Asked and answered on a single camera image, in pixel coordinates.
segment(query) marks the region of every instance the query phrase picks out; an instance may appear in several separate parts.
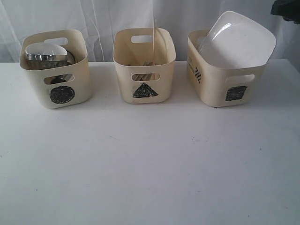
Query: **white backdrop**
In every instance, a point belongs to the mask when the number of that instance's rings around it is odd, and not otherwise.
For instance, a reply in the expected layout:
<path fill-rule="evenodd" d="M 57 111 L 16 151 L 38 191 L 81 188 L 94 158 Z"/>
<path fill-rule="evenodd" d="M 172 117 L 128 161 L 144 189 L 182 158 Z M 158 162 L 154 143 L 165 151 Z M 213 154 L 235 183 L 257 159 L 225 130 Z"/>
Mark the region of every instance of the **white backdrop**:
<path fill-rule="evenodd" d="M 273 32 L 273 58 L 288 59 L 300 70 L 300 25 L 270 14 L 274 0 L 0 0 L 0 62 L 19 61 L 23 40 L 32 34 L 80 30 L 89 61 L 112 61 L 113 37 L 126 28 L 167 29 L 177 60 L 186 60 L 187 35 L 211 28 L 225 11 L 241 13 Z"/>

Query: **fabric backdrop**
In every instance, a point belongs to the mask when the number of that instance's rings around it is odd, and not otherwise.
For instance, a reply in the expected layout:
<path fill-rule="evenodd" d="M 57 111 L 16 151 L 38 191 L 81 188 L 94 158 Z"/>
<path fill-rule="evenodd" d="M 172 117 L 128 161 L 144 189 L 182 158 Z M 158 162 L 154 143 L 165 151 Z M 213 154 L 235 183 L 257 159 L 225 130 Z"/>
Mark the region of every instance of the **fabric backdrop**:
<path fill-rule="evenodd" d="M 19 61 L 32 34 L 77 29 L 89 61 L 112 61 L 113 37 L 127 28 L 158 27 L 173 38 L 177 60 L 186 60 L 187 35 L 211 28 L 225 11 L 241 13 L 273 32 L 272 58 L 288 59 L 300 71 L 300 25 L 270 14 L 274 0 L 0 0 L 0 62 Z"/>

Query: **white plastic plate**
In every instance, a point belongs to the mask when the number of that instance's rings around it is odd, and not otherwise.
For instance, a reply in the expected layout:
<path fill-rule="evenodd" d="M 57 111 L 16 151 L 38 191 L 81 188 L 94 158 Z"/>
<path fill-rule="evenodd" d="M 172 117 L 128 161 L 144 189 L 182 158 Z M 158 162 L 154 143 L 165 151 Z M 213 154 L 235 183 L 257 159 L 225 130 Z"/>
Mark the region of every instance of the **white plastic plate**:
<path fill-rule="evenodd" d="M 274 35 L 262 25 L 228 11 L 220 16 L 198 52 L 215 67 L 238 69 L 266 64 L 275 46 Z"/>

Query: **black circle label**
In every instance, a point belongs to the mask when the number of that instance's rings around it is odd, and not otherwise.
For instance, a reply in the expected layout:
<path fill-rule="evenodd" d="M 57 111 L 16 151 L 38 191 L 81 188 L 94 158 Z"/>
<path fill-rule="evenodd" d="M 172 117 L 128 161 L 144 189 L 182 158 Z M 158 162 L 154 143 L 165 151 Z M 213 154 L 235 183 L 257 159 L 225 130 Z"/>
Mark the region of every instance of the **black circle label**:
<path fill-rule="evenodd" d="M 64 104 L 71 101 L 75 96 L 73 88 L 68 86 L 59 86 L 50 91 L 50 99 L 56 104 Z"/>

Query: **black square label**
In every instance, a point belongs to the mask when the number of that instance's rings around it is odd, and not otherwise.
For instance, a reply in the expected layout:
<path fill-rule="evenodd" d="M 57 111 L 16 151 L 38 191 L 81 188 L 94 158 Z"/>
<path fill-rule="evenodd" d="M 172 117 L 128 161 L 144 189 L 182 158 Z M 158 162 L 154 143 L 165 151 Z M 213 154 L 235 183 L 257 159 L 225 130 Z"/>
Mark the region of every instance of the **black square label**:
<path fill-rule="evenodd" d="M 248 86 L 239 86 L 230 88 L 227 91 L 226 102 L 242 99 L 247 87 Z"/>

